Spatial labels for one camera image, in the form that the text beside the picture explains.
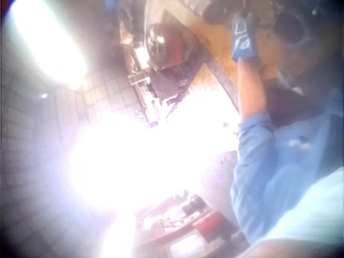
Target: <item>man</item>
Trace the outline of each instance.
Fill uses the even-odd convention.
[[[343,243],[342,92],[322,114],[274,131],[252,58],[250,16],[233,22],[241,124],[233,210],[252,248],[242,257],[315,257]]]

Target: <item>fluorescent light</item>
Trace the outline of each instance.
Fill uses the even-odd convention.
[[[52,79],[75,88],[86,72],[82,54],[42,0],[16,0],[17,28],[41,69]]]

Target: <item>glove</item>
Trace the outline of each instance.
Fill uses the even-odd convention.
[[[257,56],[257,47],[254,38],[252,14],[241,13],[232,22],[232,59],[252,58]]]

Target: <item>light blue shirt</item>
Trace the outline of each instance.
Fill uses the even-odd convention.
[[[234,213],[249,243],[266,236],[319,178],[331,116],[343,117],[339,90],[330,92],[322,115],[277,132],[267,111],[239,125],[238,164],[231,196]]]

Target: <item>tiled wall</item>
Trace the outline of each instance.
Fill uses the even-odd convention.
[[[92,123],[109,113],[134,118],[140,110],[139,100],[123,66],[109,65],[95,70],[84,80],[80,92]]]
[[[2,45],[1,234],[26,257],[96,257],[101,220],[69,194],[68,150],[82,128],[107,114],[135,116],[140,105],[126,69],[97,69],[71,91],[13,58]]]

